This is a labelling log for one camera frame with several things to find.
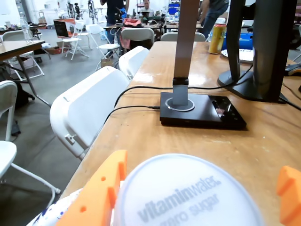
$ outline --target white chair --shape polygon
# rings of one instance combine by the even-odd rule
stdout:
[[[4,33],[3,36],[2,36],[2,39],[3,39],[3,41],[20,41],[20,40],[25,40],[25,37],[24,37],[23,31],[12,31],[12,32]],[[33,51],[30,51],[30,52],[24,53],[20,56],[20,57],[24,57],[24,58],[30,58],[32,60],[33,67],[37,66],[37,68],[40,71],[40,74],[31,76],[30,79],[45,75],[43,70],[38,65],[38,63],[35,61],[35,59],[32,55],[33,55]],[[10,64],[10,66],[14,67],[10,60],[8,60],[8,62]],[[21,75],[19,74],[19,72],[17,70],[14,70],[14,71],[15,71],[15,73],[18,76],[20,81],[26,80],[26,79],[21,77]]]
[[[85,20],[75,20],[75,22],[80,22],[80,23],[83,23],[84,24],[84,26],[86,25],[86,21]],[[88,38],[88,48],[91,48],[90,47],[90,34],[88,33],[88,32],[81,32],[81,33],[79,33],[78,34],[78,36],[80,36],[80,37],[87,37]]]
[[[161,41],[177,41],[178,32],[168,32],[162,35]],[[205,35],[196,32],[194,36],[194,41],[206,41]]]
[[[86,57],[89,57],[83,50],[82,48],[80,47],[79,45],[79,41],[81,40],[80,35],[83,31],[83,27],[84,27],[84,24],[81,23],[81,22],[76,22],[75,23],[75,30],[73,32],[73,35],[71,38],[69,39],[63,39],[63,46],[62,46],[62,53],[63,53],[63,50],[64,50],[64,43],[68,43],[69,44],[69,47],[68,47],[68,50],[66,52],[66,56],[68,56],[68,53],[72,53],[72,57],[71,57],[71,60],[73,60],[73,57],[74,57],[74,54],[76,51],[79,51],[82,55],[86,56]]]
[[[148,53],[147,48],[137,46],[119,58],[119,68],[129,80],[135,76]]]
[[[55,99],[50,109],[52,130],[77,158],[84,158],[128,85],[120,70],[107,66]]]
[[[126,28],[122,30],[121,36],[123,39],[130,39],[132,41],[143,41],[150,39],[152,43],[155,42],[155,33],[151,28]]]
[[[117,58],[119,58],[119,55],[117,54],[117,50],[120,48],[120,45],[119,44],[110,43],[108,37],[106,36],[106,34],[104,32],[104,29],[100,25],[98,25],[98,24],[87,25],[86,29],[89,32],[92,40],[96,44],[97,48],[101,52],[101,54],[103,56],[103,59],[107,59],[107,55],[110,53],[110,51],[112,51],[113,53],[111,54],[111,56],[109,56],[108,59],[110,59],[111,57],[113,57],[114,54],[116,54]],[[99,39],[101,39],[101,36],[103,35],[106,38],[108,44],[98,45],[97,42],[96,42],[96,40],[94,39],[93,35],[99,35]],[[97,64],[95,71],[98,70],[100,63],[101,63],[101,60]]]
[[[301,36],[301,25],[299,26],[299,33]],[[301,54],[299,54],[293,61],[297,60],[300,56],[301,56]]]
[[[49,187],[52,192],[52,198],[47,207],[49,207],[54,198],[55,194],[60,194],[61,190],[54,187],[44,179],[37,175],[13,164],[13,160],[16,156],[17,146],[10,142],[11,129],[14,118],[15,103],[17,96],[17,85],[13,81],[2,81],[0,82],[0,117],[6,111],[8,111],[8,123],[6,129],[5,141],[0,141],[0,178],[8,170],[10,166],[21,171],[22,173],[33,177],[34,179],[42,182],[44,185]]]

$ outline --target table leg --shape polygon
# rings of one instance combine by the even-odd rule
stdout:
[[[30,80],[26,70],[25,70],[25,67],[24,67],[24,64],[23,64],[23,61],[22,59],[20,58],[20,56],[17,56],[17,59],[18,59],[18,62],[22,68],[22,71],[23,71],[23,74],[25,75],[26,79],[27,79],[27,82],[30,86],[30,88],[32,89],[32,92],[33,92],[33,95],[36,96],[38,99],[40,99],[42,102],[44,102],[45,104],[47,104],[49,107],[51,107],[51,104],[48,103],[46,100],[44,100],[43,98],[41,98],[40,96],[38,96],[38,94],[36,93],[36,90],[34,89],[33,85],[32,85],[32,81]]]

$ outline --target person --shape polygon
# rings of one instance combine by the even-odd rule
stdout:
[[[150,1],[149,0],[144,0],[144,7],[140,10],[142,13],[149,13],[153,12],[153,10],[150,8]]]
[[[107,3],[107,26],[115,25],[115,13],[118,13],[118,9],[126,8],[126,12],[128,10],[128,6],[130,4],[130,0],[126,0],[126,6],[124,6],[123,0],[100,0],[100,4],[103,6]],[[110,32],[107,32],[107,37],[110,43],[114,43],[114,35]]]
[[[206,38],[208,38],[217,18],[226,12],[228,6],[229,0],[203,0],[199,10],[199,21],[203,24],[202,33]]]

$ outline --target orange plastic part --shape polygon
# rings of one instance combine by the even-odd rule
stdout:
[[[127,151],[112,153],[87,182],[57,226],[109,226],[120,181],[127,174]]]
[[[301,226],[301,172],[284,166],[278,178],[277,195],[281,197],[280,222]]]

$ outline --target desk lamp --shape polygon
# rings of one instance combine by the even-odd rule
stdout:
[[[188,75],[199,0],[181,2],[173,93],[161,93],[162,125],[243,129],[246,122],[227,97],[188,94]]]

